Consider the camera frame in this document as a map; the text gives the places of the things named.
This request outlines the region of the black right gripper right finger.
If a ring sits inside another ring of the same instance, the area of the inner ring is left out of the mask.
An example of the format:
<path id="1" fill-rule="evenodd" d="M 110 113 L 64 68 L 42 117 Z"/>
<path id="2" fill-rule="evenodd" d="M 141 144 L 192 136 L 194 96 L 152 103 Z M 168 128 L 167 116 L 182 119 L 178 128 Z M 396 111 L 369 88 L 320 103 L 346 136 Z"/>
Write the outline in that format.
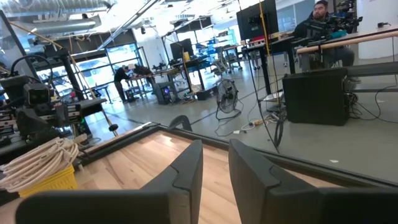
<path id="1" fill-rule="evenodd" d="M 242 224 L 398 224 L 398 189 L 316 187 L 237 139 L 228 160 Z"/>

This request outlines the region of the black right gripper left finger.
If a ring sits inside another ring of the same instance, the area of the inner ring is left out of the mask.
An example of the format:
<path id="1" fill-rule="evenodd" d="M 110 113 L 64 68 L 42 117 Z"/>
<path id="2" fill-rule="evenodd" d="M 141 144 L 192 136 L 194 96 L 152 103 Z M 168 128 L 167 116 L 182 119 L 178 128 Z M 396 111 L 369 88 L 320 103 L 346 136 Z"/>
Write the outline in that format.
<path id="1" fill-rule="evenodd" d="M 138 190 L 54 190 L 24 199 L 16 224 L 198 224 L 203 144 L 193 141 Z"/>

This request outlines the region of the black side desk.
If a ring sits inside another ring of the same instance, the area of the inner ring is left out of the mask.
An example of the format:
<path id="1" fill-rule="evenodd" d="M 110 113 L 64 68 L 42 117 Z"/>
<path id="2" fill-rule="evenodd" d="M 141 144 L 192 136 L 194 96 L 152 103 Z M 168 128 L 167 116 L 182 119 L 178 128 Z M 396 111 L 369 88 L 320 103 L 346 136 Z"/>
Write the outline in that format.
<path id="1" fill-rule="evenodd" d="M 77 103 L 67 104 L 68 115 L 86 117 L 91 114 L 101 112 L 103 110 L 102 103 L 107 102 L 106 99 L 96 98 L 92 100 L 83 100 Z"/>

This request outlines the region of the yellow plastic basket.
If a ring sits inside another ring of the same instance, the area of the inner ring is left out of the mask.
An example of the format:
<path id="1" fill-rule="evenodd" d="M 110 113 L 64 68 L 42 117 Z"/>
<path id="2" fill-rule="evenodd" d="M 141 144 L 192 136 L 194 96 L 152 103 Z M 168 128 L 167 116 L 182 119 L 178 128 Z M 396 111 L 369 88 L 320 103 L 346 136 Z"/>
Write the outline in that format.
<path id="1" fill-rule="evenodd" d="M 66 169 L 47 177 L 38 184 L 28 187 L 27 189 L 18 192 L 22 198 L 29 197 L 38 192 L 44 192 L 49 190 L 75 190 L 78 188 L 74 168 L 72 165 Z"/>

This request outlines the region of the wooden stick with black knob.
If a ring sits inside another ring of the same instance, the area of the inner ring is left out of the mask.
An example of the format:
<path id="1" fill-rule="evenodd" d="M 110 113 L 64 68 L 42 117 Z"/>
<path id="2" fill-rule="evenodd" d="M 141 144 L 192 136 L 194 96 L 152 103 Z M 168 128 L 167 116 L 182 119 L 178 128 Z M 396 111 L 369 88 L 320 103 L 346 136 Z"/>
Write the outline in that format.
<path id="1" fill-rule="evenodd" d="M 117 133 L 118 125 L 117 125 L 117 124 L 113 124 L 113 123 L 111 122 L 111 120 L 108 118 L 108 116 L 107 116 L 105 110 L 102 110 L 102 113 L 103 113 L 103 115 L 104 115 L 104 117 L 105 117 L 105 120 L 106 120 L 107 123 L 108 123 L 109 130 L 110 130 L 111 132 L 113 132 L 115 135 L 118 135 L 118 133 Z"/>

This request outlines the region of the person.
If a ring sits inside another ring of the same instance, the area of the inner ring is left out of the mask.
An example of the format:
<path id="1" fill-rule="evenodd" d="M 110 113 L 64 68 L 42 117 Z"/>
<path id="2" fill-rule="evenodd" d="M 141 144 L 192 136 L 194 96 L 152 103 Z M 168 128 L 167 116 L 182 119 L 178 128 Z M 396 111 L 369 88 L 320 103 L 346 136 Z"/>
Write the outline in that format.
<path id="1" fill-rule="evenodd" d="M 319 0 L 315 3 L 313 11 L 307 19 L 299 23 L 292 36 L 295 38 L 308 38 L 312 41 L 328 39 L 336 29 L 330 24 L 328 1 Z M 336 62 L 341 61 L 343 67 L 354 65 L 355 53 L 350 47 L 335 47 L 322 50 L 325 68 L 330 68 Z"/>
<path id="2" fill-rule="evenodd" d="M 124 94 L 123 85 L 121 83 L 122 80 L 129 80 L 129 76 L 126 74 L 129 71 L 127 66 L 122 66 L 116 70 L 114 74 L 114 85 L 118 91 L 119 97 L 121 98 L 123 103 L 127 103 L 126 96 Z"/>

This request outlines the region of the small black computer tower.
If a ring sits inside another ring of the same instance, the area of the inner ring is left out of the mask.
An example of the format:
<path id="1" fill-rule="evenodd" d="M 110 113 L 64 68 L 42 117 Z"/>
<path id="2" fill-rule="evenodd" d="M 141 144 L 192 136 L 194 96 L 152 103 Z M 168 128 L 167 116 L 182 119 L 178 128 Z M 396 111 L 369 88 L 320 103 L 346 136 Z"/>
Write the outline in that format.
<path id="1" fill-rule="evenodd" d="M 167 105 L 172 102 L 171 94 L 174 92 L 174 84 L 172 82 L 155 83 L 153 91 L 158 104 Z"/>

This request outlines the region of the black floor fan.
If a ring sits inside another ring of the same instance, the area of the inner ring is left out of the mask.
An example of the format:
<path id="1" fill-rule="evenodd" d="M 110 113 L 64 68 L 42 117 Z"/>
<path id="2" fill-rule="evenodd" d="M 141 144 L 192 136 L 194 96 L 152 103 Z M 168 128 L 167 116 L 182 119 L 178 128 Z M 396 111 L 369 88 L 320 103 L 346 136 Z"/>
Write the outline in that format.
<path id="1" fill-rule="evenodd" d="M 241 110 L 237 109 L 238 99 L 238 89 L 236 88 L 235 82 L 230 79 L 222 79 L 217 85 L 218 92 L 216 95 L 216 119 L 218 121 L 233 119 L 241 114 Z M 234 115 L 229 117 L 219 117 L 218 113 L 222 112 L 224 114 L 230 114 L 234 112 Z"/>

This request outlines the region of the black floor computer case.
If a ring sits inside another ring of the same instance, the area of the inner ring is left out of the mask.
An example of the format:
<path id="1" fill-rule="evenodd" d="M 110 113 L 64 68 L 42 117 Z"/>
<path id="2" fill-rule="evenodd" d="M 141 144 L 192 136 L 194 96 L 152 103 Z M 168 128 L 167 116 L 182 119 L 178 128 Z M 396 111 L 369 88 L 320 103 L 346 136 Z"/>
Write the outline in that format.
<path id="1" fill-rule="evenodd" d="M 342 126 L 349 116 L 345 68 L 312 70 L 282 79 L 287 119 L 292 123 Z"/>

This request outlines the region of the cluttered background workbench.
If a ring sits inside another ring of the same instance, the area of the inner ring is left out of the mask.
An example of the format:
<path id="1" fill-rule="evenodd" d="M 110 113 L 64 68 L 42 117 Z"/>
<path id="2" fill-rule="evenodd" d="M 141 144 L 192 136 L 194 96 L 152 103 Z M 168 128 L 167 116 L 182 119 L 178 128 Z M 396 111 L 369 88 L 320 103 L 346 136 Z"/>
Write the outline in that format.
<path id="1" fill-rule="evenodd" d="M 145 75 L 136 75 L 131 78 L 131 80 L 138 80 L 141 78 L 154 78 L 156 76 L 164 76 L 166 75 L 170 81 L 169 84 L 174 84 L 174 81 L 172 79 L 172 76 L 178 75 L 181 72 L 185 73 L 185 77 L 187 79 L 188 83 L 188 90 L 190 91 L 191 95 L 195 95 L 197 97 L 198 101 L 204 101 L 207 100 L 211 97 L 213 97 L 217 92 L 218 89 L 217 87 L 211 87 L 211 88 L 205 88 L 205 84 L 203 82 L 203 77 L 201 74 L 201 69 L 206 68 L 206 67 L 211 67 L 213 64 L 211 64 L 209 61 L 205 60 L 204 58 L 196 58 L 194 60 L 188 60 L 185 62 L 180 62 L 172 65 L 171 69 L 167 70 L 160 70 L 154 73 L 149 73 Z M 199 80 L 200 80 L 200 89 L 198 91 L 193 90 L 193 84 L 189 76 L 189 68 L 193 68 L 194 71 L 198 72 Z"/>

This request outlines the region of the black monitor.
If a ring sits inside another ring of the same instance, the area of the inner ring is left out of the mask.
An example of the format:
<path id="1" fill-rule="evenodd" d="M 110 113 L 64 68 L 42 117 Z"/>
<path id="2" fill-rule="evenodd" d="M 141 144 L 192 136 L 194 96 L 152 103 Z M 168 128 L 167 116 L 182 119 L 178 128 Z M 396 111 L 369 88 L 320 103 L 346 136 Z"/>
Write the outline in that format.
<path id="1" fill-rule="evenodd" d="M 241 40 L 264 36 L 263 23 L 268 35 L 278 33 L 275 0 L 263 0 L 236 13 Z"/>
<path id="2" fill-rule="evenodd" d="M 194 51 L 192 47 L 192 42 L 190 39 L 184 39 L 178 42 L 170 44 L 173 59 L 180 59 L 183 57 L 183 53 L 187 52 L 189 57 L 194 56 Z"/>

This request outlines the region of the black background desk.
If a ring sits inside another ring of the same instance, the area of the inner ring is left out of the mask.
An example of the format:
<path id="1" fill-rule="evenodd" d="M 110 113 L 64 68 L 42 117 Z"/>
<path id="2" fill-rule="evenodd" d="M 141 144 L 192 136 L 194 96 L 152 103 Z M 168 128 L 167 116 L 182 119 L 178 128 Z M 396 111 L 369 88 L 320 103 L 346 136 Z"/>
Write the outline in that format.
<path id="1" fill-rule="evenodd" d="M 280 39 L 271 43 L 270 53 L 271 56 L 279 53 L 287 53 L 288 56 L 288 65 L 291 74 L 295 74 L 295 62 L 294 62 L 294 46 L 292 45 L 293 37 L 288 37 L 285 39 Z M 271 67 L 267 62 L 267 51 L 265 43 L 259 44 L 252 47 L 243 47 L 242 53 L 243 54 L 250 54 L 251 52 L 259 52 L 260 60 L 262 64 L 262 73 L 264 76 L 265 88 L 268 95 L 271 94 L 271 83 L 269 80 L 269 72 L 268 68 Z"/>

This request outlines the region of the wood-edged desk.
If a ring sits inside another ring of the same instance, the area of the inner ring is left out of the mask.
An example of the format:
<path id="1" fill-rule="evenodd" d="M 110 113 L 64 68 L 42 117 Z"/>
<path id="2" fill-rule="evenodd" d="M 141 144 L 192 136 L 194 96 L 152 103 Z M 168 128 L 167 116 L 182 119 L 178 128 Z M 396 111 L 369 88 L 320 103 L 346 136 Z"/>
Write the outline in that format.
<path id="1" fill-rule="evenodd" d="M 345 45 L 358 44 L 359 59 L 376 59 L 398 54 L 398 25 L 384 26 L 373 30 L 365 30 L 344 37 L 328 40 L 314 46 L 302 47 L 297 50 L 302 71 L 310 70 L 309 54 Z"/>

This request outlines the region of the black metal table frame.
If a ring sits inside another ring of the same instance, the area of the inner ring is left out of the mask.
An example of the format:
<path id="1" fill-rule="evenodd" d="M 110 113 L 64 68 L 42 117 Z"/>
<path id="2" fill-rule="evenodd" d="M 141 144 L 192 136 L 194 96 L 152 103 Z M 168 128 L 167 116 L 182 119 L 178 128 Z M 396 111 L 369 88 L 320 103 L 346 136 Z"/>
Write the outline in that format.
<path id="1" fill-rule="evenodd" d="M 148 137 L 158 131 L 163 131 L 169 134 L 176 135 L 181 138 L 189 140 L 201 140 L 204 145 L 212 146 L 224 151 L 229 148 L 229 142 L 222 139 L 217 139 L 202 134 L 196 134 L 192 131 L 180 129 L 177 127 L 169 128 L 159 123 L 146 123 L 136 129 L 130 130 L 128 133 L 119 135 L 108 142 L 104 142 L 95 146 L 93 150 L 88 153 L 88 156 L 83 159 L 78 159 L 73 163 L 74 167 L 78 165 L 87 166 L 88 164 L 101 159 L 112 152 L 122 149 L 142 138 Z M 274 164 L 281 168 L 298 172 L 299 174 L 308 175 L 316 179 L 324 180 L 332 184 L 344 187 L 395 187 L 398 188 L 397 182 L 390 182 L 388 180 L 377 179 L 362 174 L 357 174 L 350 171 L 344 171 L 335 167 L 325 166 L 314 162 L 306 161 L 292 156 L 286 156 L 275 152 L 262 151 L 256 147 L 251 148 L 257 151 L 261 156 L 267 158 Z"/>

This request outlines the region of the silver ceiling duct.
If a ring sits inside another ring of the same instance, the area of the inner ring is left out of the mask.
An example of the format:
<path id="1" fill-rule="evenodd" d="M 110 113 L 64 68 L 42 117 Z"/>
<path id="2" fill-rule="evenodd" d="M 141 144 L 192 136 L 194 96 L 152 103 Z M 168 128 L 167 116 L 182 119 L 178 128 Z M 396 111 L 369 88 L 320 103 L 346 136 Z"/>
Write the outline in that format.
<path id="1" fill-rule="evenodd" d="M 27 27 L 27 29 L 40 35 L 49 35 L 90 30 L 101 24 L 100 17 L 94 16 L 87 19 L 29 24 L 30 27 Z"/>

